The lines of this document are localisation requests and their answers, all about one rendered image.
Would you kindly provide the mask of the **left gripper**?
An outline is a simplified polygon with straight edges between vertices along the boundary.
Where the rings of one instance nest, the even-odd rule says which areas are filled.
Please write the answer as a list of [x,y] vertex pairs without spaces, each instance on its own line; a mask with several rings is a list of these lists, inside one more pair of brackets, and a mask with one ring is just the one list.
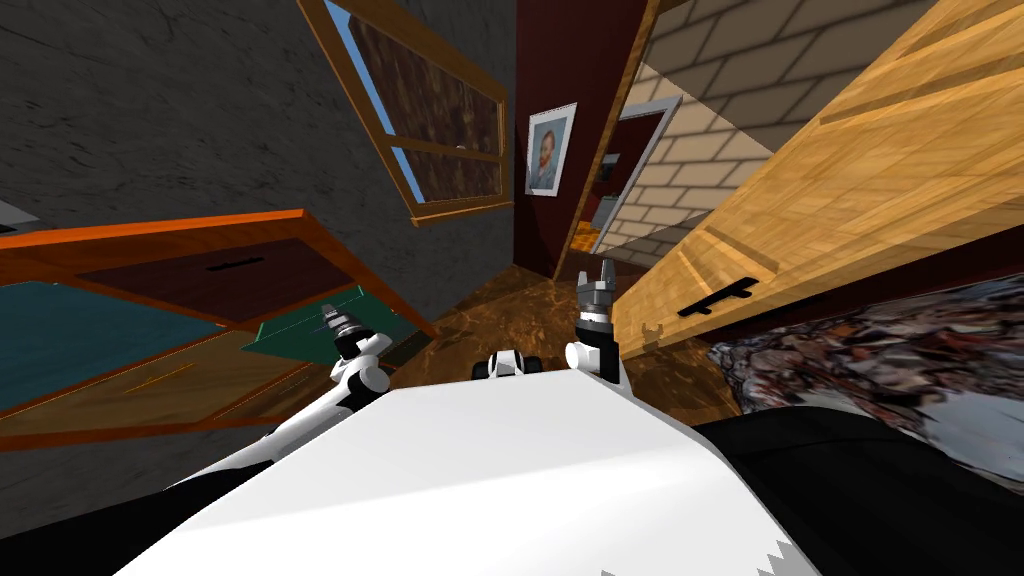
[[329,330],[334,338],[342,337],[351,332],[358,332],[362,329],[362,324],[351,314],[336,308],[330,304],[321,307],[323,316],[323,329]]

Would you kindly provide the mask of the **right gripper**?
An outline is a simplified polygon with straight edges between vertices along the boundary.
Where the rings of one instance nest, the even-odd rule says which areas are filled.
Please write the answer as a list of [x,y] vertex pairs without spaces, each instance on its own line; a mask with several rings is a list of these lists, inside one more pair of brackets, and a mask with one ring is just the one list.
[[609,321],[616,290],[614,261],[605,258],[601,264],[599,283],[592,283],[586,271],[581,271],[577,279],[577,301],[580,319],[585,321]]

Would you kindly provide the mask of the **framed portrait picture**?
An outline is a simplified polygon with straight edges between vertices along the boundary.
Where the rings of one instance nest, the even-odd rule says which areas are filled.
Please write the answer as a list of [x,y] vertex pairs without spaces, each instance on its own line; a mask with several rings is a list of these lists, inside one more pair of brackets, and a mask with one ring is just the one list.
[[526,195],[558,195],[575,113],[577,104],[571,102],[530,116],[525,155]]

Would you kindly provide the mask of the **orange wooden cabinet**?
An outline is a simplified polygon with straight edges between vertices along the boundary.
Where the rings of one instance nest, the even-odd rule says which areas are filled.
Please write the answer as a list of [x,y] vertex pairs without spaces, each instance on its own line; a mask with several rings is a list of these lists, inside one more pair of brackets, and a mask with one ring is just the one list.
[[435,336],[302,210],[0,238],[0,452],[281,424],[331,388],[324,304]]

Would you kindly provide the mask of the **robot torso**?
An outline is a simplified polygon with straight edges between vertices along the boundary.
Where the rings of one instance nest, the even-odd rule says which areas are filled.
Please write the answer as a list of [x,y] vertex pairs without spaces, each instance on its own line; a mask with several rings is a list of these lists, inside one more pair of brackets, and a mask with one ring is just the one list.
[[721,452],[581,370],[306,408],[115,576],[821,576]]

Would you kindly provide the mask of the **wooden framed window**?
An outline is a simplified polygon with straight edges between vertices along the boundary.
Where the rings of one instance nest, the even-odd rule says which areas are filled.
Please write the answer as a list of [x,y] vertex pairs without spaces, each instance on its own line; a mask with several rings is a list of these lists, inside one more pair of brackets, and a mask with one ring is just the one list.
[[397,0],[296,0],[416,227],[511,206],[507,90]]

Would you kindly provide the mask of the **light wooden door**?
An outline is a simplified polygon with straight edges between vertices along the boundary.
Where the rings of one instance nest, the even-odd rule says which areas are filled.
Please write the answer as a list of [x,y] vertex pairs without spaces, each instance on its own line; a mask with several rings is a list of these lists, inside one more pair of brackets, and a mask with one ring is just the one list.
[[[615,302],[631,358],[1024,224],[1024,0],[938,0]],[[751,296],[677,315],[743,278]]]

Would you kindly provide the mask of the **bed with patterned blanket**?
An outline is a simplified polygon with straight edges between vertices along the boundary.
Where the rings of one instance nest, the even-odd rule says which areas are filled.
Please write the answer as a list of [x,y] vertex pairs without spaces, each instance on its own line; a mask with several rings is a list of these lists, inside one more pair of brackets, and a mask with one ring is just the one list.
[[714,344],[744,413],[867,416],[1024,495],[1024,273]]

